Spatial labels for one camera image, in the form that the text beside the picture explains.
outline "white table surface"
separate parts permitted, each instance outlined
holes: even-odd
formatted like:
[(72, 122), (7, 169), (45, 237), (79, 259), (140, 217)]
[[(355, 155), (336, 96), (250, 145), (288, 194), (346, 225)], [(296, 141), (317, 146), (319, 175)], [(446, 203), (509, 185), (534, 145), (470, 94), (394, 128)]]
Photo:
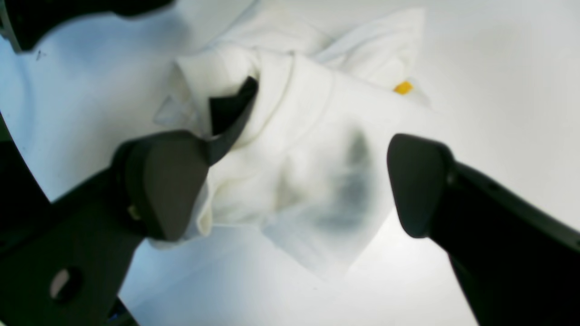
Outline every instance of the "white table surface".
[[(0, 111), (47, 196), (106, 167), (123, 140), (160, 130), (151, 118), (169, 61), (249, 3), (181, 0), (136, 21), (77, 20), (30, 55), (0, 41)], [(434, 110), (462, 122), (457, 159), (580, 229), (580, 2), (286, 3), (335, 35), (426, 5), (414, 77)], [(144, 242), (120, 296), (143, 326), (475, 325), (445, 252), (407, 237), (396, 215), (341, 281), (320, 281), (256, 231), (219, 229), (171, 251)]]

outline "white cloth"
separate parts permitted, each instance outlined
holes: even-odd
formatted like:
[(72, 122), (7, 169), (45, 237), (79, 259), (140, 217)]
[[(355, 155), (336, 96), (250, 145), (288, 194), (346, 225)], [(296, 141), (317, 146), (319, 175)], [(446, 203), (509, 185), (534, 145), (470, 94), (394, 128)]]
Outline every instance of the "white cloth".
[[(393, 207), (386, 149), (417, 109), (392, 89), (409, 77), (423, 19), (422, 9), (403, 10), (331, 41), (277, 2), (258, 1), (200, 53), (178, 58), (156, 121), (206, 139), (208, 98), (233, 95), (249, 75), (260, 82), (185, 239), (208, 233), (197, 225), (256, 226), (317, 274), (345, 272)], [(361, 87), (389, 94), (384, 109), (365, 103)]]

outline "black fabric strip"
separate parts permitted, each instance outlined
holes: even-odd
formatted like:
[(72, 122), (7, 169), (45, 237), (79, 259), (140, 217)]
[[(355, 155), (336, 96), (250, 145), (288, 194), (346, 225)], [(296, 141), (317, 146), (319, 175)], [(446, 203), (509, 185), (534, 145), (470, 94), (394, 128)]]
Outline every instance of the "black fabric strip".
[(237, 95), (210, 99), (212, 125), (217, 139), (207, 144), (208, 163), (221, 160), (242, 134), (258, 94), (258, 82), (248, 77)]

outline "yellow tag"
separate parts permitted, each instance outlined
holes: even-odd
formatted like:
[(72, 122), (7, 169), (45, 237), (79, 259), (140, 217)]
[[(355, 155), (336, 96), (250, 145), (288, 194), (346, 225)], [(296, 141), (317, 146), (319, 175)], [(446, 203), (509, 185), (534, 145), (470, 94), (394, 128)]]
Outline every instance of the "yellow tag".
[(395, 87), (395, 92), (405, 95), (413, 89), (413, 85), (410, 82), (402, 82), (399, 86)]

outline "crumpled fabric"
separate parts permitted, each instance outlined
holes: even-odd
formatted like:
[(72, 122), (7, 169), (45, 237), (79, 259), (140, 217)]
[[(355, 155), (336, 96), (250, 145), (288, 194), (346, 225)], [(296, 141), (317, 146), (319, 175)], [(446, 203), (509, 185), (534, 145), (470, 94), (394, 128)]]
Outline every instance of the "crumpled fabric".
[[(402, 10), (332, 39), (280, 3), (256, 1), (202, 51), (177, 58), (155, 121), (204, 139), (210, 97), (235, 94), (247, 76), (260, 84), (182, 241), (207, 236), (200, 225), (253, 226), (319, 276), (342, 275), (393, 209), (391, 136), (429, 115), (392, 92), (411, 74), (424, 17)], [(385, 93), (382, 109), (360, 97), (369, 89)]]

